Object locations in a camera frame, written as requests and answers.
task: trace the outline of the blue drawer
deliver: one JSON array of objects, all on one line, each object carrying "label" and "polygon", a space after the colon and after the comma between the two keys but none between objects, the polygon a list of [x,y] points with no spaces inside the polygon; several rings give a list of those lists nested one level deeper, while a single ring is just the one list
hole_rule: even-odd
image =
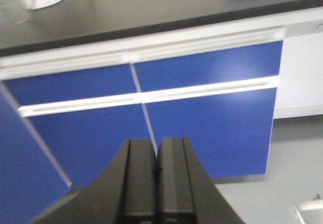
[{"label": "blue drawer", "polygon": [[129,64],[5,82],[20,105],[136,92]]},{"label": "blue drawer", "polygon": [[282,42],[231,48],[135,65],[142,91],[279,74]]}]

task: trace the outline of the blue cabinet door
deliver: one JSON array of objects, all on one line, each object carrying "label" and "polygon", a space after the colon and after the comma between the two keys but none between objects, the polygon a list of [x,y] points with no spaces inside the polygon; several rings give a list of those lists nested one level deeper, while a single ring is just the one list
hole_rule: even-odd
[{"label": "blue cabinet door", "polygon": [[30,118],[73,185],[91,183],[126,138],[149,138],[141,105]]},{"label": "blue cabinet door", "polygon": [[191,139],[211,177],[264,174],[276,89],[254,90],[146,105],[158,143]]},{"label": "blue cabinet door", "polygon": [[0,90],[0,223],[22,224],[69,188]]}]

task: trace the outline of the black countertop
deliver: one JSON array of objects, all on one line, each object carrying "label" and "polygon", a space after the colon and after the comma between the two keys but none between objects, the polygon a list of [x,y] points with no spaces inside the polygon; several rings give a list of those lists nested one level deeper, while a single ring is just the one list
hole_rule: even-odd
[{"label": "black countertop", "polygon": [[0,56],[323,6],[323,0],[64,0],[0,9]]}]

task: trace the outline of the white drawer handle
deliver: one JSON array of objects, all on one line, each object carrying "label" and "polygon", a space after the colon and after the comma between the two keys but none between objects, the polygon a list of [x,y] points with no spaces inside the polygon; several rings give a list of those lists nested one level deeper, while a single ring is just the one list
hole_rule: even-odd
[{"label": "white drawer handle", "polygon": [[177,99],[203,97],[217,94],[228,94],[250,90],[278,87],[279,76],[231,81],[225,83],[204,84],[174,89],[138,92],[86,99],[66,100],[59,102],[25,105],[18,108],[22,117],[58,114],[70,111],[108,108],[122,105],[153,103]]}]

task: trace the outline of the blue object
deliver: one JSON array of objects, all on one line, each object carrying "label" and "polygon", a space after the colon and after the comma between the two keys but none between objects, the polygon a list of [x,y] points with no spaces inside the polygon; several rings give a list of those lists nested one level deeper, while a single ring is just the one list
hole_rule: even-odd
[{"label": "blue object", "polygon": [[27,223],[69,190],[1,92],[0,176],[0,223]]},{"label": "blue object", "polygon": [[135,64],[143,91],[279,74],[282,42],[231,48]]},{"label": "blue object", "polygon": [[91,183],[126,138],[149,138],[141,105],[31,118],[73,185]]},{"label": "blue object", "polygon": [[136,92],[129,64],[6,81],[20,105]]},{"label": "blue object", "polygon": [[276,89],[147,104],[158,143],[187,136],[210,177],[264,174]]}]

